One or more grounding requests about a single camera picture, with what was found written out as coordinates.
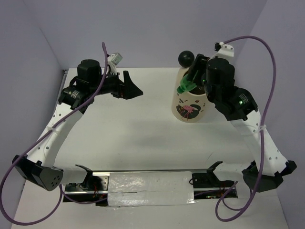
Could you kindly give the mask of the green plastic bottle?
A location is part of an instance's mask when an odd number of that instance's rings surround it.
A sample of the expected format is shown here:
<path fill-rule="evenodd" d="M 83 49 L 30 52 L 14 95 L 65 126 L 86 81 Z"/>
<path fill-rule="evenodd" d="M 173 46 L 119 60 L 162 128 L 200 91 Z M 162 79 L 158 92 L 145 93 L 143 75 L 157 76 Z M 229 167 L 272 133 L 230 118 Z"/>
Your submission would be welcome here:
<path fill-rule="evenodd" d="M 188 71 L 185 72 L 180 80 L 177 93 L 182 94 L 184 92 L 190 92 L 199 85 L 200 81 L 198 79 L 198 71 L 192 73 L 189 73 Z"/>

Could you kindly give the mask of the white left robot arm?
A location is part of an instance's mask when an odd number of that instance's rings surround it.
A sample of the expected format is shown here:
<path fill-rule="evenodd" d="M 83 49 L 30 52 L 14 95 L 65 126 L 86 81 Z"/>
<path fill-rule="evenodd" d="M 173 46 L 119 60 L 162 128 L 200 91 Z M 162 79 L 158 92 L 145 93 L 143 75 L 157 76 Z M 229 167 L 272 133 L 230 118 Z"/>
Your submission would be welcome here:
<path fill-rule="evenodd" d="M 128 71 L 119 74 L 109 72 L 96 60 L 86 59 L 77 67 L 77 75 L 68 87 L 61 91 L 55 112 L 35 146 L 24 156 L 15 156 L 15 168 L 27 181 L 52 191 L 59 185 L 74 184 L 88 190 L 100 179 L 82 165 L 55 167 L 57 154 L 74 125 L 81 119 L 94 98 L 111 94 L 125 100 L 143 95 L 143 91 L 131 80 Z"/>

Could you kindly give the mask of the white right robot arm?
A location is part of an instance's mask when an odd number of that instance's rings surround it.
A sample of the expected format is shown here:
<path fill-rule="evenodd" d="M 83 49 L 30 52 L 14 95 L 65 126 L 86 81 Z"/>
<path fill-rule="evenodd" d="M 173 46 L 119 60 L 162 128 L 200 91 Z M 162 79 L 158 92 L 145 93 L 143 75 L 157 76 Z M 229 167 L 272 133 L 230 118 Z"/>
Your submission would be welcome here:
<path fill-rule="evenodd" d="M 276 189 L 283 177 L 297 168 L 296 163 L 280 153 L 263 127 L 263 118 L 251 93 L 235 86 L 234 73 L 234 66 L 226 59 L 209 59 L 198 54 L 187 78 L 197 86 L 203 86 L 208 101 L 239 132 L 254 161 L 249 164 L 215 162 L 206 172 L 193 174 L 193 185 L 195 188 L 221 187 L 238 181 L 256 192 Z"/>

